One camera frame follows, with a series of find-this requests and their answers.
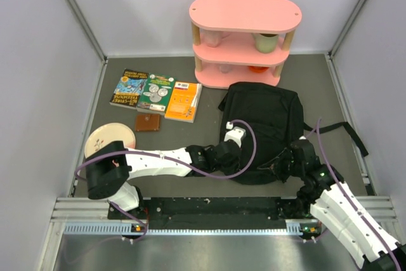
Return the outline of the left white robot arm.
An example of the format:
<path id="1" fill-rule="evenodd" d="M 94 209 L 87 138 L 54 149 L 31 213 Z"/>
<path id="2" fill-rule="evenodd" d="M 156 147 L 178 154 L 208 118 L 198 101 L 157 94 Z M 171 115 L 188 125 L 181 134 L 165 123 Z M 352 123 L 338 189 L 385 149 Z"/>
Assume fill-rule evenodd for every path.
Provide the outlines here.
<path id="1" fill-rule="evenodd" d="M 142 151 L 114 141 L 86 158 L 88 198 L 106 199 L 130 218 L 144 209 L 139 188 L 128 180 L 144 176 L 211 176 L 216 170 L 235 171 L 240 166 L 240 140 L 226 140 L 206 147 L 189 145 L 176 150 Z"/>

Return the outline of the green paperback book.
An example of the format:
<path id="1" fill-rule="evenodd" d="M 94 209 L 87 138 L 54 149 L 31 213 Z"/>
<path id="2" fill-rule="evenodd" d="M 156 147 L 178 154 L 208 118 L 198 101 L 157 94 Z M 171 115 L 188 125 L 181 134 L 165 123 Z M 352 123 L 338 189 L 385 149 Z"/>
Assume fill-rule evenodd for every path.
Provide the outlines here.
<path id="1" fill-rule="evenodd" d="M 150 74 L 138 100 L 136 110 L 164 116 L 169 105 L 176 79 L 171 76 Z"/>

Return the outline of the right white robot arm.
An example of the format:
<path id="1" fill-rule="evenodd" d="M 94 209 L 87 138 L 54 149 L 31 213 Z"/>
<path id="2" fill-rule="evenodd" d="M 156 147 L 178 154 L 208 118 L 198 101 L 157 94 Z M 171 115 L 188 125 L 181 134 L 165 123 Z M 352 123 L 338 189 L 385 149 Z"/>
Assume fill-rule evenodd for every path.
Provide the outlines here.
<path id="1" fill-rule="evenodd" d="M 276 178 L 300 178 L 294 209 L 313 217 L 343 245 L 360 270 L 405 270 L 405 245 L 378 224 L 328 161 L 321 162 L 313 145 L 297 141 L 270 165 Z"/>

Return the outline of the black student backpack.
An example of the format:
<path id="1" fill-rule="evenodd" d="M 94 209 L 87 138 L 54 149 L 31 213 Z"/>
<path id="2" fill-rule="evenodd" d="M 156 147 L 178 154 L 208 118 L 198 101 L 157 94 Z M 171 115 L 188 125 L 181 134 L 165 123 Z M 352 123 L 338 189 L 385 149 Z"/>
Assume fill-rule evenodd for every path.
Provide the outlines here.
<path id="1" fill-rule="evenodd" d="M 218 108 L 223 113 L 220 137 L 224 138 L 226 123 L 243 127 L 247 136 L 242 142 L 240 168 L 230 175 L 243 185 L 264 185 L 279 181 L 269 165 L 284 149 L 312 128 L 305 123 L 298 94 L 262 83 L 239 82 L 231 85 Z"/>

